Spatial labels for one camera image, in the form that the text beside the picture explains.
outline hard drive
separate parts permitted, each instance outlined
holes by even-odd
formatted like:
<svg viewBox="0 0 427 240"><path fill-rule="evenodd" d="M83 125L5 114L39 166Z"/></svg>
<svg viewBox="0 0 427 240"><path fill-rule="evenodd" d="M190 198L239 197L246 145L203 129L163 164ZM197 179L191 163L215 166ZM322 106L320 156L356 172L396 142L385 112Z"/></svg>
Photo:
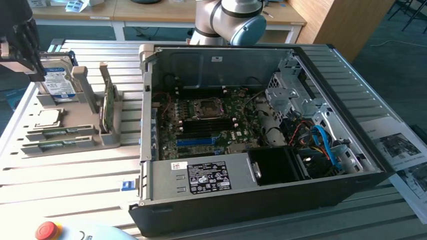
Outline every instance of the hard drive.
<svg viewBox="0 0 427 240"><path fill-rule="evenodd" d="M75 53L43 52L41 58L46 70L45 81L37 82L41 94L50 94L58 103L78 101L77 93L83 89L73 77L74 66L78 66Z"/></svg>

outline metal panel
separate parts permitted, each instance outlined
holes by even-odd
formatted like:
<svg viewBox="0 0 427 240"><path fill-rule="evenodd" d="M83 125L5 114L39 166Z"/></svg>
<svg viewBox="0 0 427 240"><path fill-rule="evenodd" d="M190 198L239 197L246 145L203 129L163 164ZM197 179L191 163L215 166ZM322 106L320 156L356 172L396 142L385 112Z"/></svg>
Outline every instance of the metal panel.
<svg viewBox="0 0 427 240"><path fill-rule="evenodd" d="M130 143L138 144L141 135L141 122L137 116L142 109L143 80L142 73L133 70L138 68L141 43L143 42L66 41L62 51L79 49L77 59L81 63L89 63L95 69L99 61L109 61L111 62L111 70L123 69L121 74L129 73L126 76L111 76L119 89L125 90L123 116L127 121L122 128L122 144L125 146L117 150L103 150L97 154L75 153L70 156L62 155L61 158L47 157L33 161L11 161L6 156L2 156L2 167L10 169L0 174L2 212L10 212L13 209L17 211L30 209L30 212L37 211L42 216L53 217L54 221L82 219L105 223L122 228L139 239L146 239L141 235L129 212L121 209L121 206L134 201L137 196L134 192L119 192L122 181L134 180L141 172L139 146L126 146ZM324 72L324 76L332 85L344 87L354 85L357 81L366 86L364 79L329 47L305 45L304 48L310 50L309 56L314 64L322 67L321 69L326 67L325 70L329 72ZM349 73L345 71L332 72L333 68L334 71L340 71L336 69L340 66ZM98 76L90 77L90 81L99 85L95 89L105 90ZM31 113L31 107L27 108L27 105L34 104L30 101L34 91L34 88L29 89L2 136L0 143L9 143L0 144L6 149L10 149L11 140L17 139L17 134L21 131L21 124L15 123ZM376 107L385 106L370 88L364 93L341 93L340 96L350 110L360 110L364 115L366 115L365 111L373 113L372 110L377 109ZM378 116L361 117L358 120L373 118L378 118ZM410 237L418 239L426 237L426 234L427 227L421 224L402 196L397 193L397 189L389 181L385 181L378 187L354 194L336 207L157 239L189 237L191 239L370 240Z"/></svg>

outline circuit board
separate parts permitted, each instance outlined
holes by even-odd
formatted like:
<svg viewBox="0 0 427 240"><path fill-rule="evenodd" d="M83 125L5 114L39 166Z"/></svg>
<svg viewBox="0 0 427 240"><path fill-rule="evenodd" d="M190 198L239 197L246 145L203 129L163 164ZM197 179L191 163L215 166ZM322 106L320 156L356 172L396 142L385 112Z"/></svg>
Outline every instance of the circuit board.
<svg viewBox="0 0 427 240"><path fill-rule="evenodd" d="M248 94L245 89L229 89L222 98L181 99L177 95L163 95L162 100L154 104L161 113L159 160L235 154L260 147L261 136L254 131L261 129L258 116L249 116L248 119L245 115L245 105L254 95ZM254 107L256 103L250 101L248 109ZM203 124L207 122L221 122L218 124L222 124L225 129L205 129ZM201 129L203 133L187 133L187 126L191 126L194 131ZM199 138L187 137L183 140L183 136L189 135L198 135Z"/></svg>

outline emergency stop button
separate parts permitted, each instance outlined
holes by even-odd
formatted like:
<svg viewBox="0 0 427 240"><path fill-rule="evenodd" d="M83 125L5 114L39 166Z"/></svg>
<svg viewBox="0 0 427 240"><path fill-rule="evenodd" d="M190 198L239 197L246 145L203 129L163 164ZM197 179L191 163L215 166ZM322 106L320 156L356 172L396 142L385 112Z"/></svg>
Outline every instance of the emergency stop button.
<svg viewBox="0 0 427 240"><path fill-rule="evenodd" d="M59 226L51 221L45 222L35 232L35 238L38 240L51 240L61 231Z"/></svg>

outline blue label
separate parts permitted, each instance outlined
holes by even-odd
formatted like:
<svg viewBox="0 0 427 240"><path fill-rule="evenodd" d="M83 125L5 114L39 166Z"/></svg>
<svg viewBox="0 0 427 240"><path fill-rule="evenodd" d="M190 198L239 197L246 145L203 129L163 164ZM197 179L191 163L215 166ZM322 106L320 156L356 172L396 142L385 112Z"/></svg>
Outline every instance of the blue label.
<svg viewBox="0 0 427 240"><path fill-rule="evenodd" d="M77 96L77 94L63 94L63 95L54 95L55 98L58 99L69 99Z"/></svg>
<svg viewBox="0 0 427 240"><path fill-rule="evenodd" d="M54 72L66 72L66 69L63 67L50 67L45 69L49 73Z"/></svg>

